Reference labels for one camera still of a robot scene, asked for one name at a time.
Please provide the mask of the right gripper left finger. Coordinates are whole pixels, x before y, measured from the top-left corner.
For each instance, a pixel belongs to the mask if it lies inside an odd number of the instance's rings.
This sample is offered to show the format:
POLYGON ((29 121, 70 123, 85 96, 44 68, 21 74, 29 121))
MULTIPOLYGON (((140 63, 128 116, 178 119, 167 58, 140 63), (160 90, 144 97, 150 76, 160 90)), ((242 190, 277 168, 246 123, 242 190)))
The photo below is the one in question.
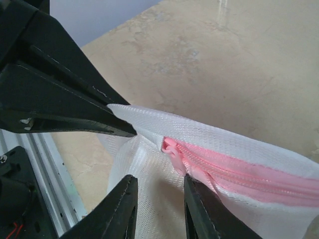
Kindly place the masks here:
POLYGON ((64 233, 62 239, 134 239, 138 179, 126 175, 98 206, 64 233))

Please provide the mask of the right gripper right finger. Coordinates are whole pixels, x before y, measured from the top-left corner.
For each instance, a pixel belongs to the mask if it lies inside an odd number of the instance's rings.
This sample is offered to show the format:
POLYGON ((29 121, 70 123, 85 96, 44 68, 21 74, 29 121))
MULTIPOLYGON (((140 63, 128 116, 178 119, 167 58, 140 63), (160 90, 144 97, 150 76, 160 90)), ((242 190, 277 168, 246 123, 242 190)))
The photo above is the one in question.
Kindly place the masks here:
POLYGON ((184 211, 188 239, 261 239, 213 191, 189 175, 184 177, 184 211))

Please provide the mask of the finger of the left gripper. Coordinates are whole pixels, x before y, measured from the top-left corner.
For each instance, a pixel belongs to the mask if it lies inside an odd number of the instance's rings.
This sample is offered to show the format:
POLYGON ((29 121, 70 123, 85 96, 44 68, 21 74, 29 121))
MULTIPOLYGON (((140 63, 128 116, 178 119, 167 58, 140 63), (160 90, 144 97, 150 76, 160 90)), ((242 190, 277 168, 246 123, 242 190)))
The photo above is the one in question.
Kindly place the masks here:
POLYGON ((137 134, 106 105, 42 72, 16 64, 6 65, 0 73, 0 127, 14 133, 137 134))

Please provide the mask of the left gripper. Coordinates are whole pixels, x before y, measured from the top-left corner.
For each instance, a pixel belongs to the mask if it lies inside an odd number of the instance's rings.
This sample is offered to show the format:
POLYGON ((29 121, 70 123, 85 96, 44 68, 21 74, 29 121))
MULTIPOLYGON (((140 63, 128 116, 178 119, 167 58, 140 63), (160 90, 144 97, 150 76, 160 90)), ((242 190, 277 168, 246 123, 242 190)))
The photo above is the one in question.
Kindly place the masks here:
POLYGON ((42 72, 104 105, 128 105, 49 13, 49 0, 0 2, 0 63, 7 64, 17 54, 17 65, 42 72))

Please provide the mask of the white mesh laundry bag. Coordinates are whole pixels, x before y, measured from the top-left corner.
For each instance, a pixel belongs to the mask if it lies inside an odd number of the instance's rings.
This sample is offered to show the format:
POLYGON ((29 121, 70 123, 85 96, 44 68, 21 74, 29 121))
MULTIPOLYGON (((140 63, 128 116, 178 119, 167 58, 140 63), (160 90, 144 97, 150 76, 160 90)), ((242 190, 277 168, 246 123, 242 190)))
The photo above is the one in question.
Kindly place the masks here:
POLYGON ((264 239, 301 239, 319 214, 319 165, 293 151, 174 114, 110 104, 132 138, 99 135, 114 163, 108 190, 138 179, 136 238, 183 239, 190 175, 264 239))

